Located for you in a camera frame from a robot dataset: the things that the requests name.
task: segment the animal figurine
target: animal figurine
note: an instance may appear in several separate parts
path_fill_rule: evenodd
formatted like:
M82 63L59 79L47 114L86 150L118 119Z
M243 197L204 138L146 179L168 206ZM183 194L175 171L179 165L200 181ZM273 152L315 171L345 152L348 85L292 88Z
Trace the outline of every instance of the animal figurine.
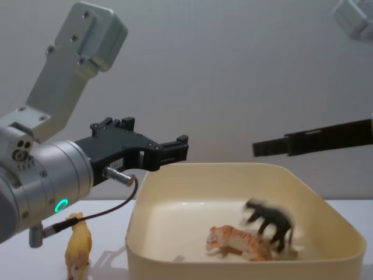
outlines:
M269 240L228 225L211 227L206 241L206 249L210 252L215 248L219 249L221 258L225 258L229 249L233 249L241 252L241 256L249 261L272 260Z
M67 219L82 218L83 213L72 213ZM92 249L92 236L86 221L72 226L72 235L65 252L65 262L68 270L68 279L72 280L72 267L78 270L79 280L82 280L84 269L89 265L89 254Z
M276 227L276 233L270 240L270 243L279 242L277 252L281 253L285 248L285 236L290 231L290 237L288 240L289 247L293 241L294 226L290 218L285 215L281 210L277 208L271 208L264 206L263 203L255 201L254 199L249 200L245 203L244 209L254 209L253 214L246 221L246 224L254 223L259 218L263 218L264 221L261 224L258 235L263 235L267 226L273 224Z

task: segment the white wall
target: white wall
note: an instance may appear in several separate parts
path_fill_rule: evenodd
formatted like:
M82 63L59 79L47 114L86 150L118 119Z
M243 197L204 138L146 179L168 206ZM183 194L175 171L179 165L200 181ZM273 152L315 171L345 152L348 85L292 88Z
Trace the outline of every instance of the white wall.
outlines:
M371 146L252 157L253 142L370 117L373 50L336 25L337 0L92 2L115 10L129 35L54 139L77 140L107 116L133 116L156 141L189 135L190 162L275 163L325 198L373 197ZM73 3L1 1L1 114L26 99ZM126 195L108 182L90 198Z

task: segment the orange striped tiger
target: orange striped tiger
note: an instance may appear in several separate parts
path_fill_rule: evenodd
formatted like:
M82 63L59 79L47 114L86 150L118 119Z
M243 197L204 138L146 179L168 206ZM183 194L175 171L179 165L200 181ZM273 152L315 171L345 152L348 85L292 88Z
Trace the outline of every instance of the orange striped tiger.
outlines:
M206 249L218 248L221 257L227 256L229 248L242 252L242 257L249 261L272 261L269 240L255 233L245 232L232 226L213 226L207 237Z

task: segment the plastic tray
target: plastic tray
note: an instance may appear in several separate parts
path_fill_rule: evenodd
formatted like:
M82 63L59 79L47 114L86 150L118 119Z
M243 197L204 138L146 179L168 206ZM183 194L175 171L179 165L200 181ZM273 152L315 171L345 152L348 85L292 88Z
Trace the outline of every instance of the plastic tray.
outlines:
M297 260L249 262L206 254L212 226L242 227L250 198L279 205L295 221ZM271 234L271 228L265 232ZM129 224L131 280L357 280L362 235L288 170L260 163L171 164L148 173Z

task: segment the yellow toy animal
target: yellow toy animal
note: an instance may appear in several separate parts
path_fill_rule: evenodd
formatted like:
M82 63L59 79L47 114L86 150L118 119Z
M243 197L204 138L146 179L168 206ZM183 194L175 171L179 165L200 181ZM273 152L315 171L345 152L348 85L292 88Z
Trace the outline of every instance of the yellow toy animal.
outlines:
M72 213L67 219L82 218L83 213ZM72 226L72 235L65 252L65 261L68 269L69 280L73 279L72 267L78 270L79 280L82 280L84 269L89 265L89 254L92 248L92 236L86 221Z

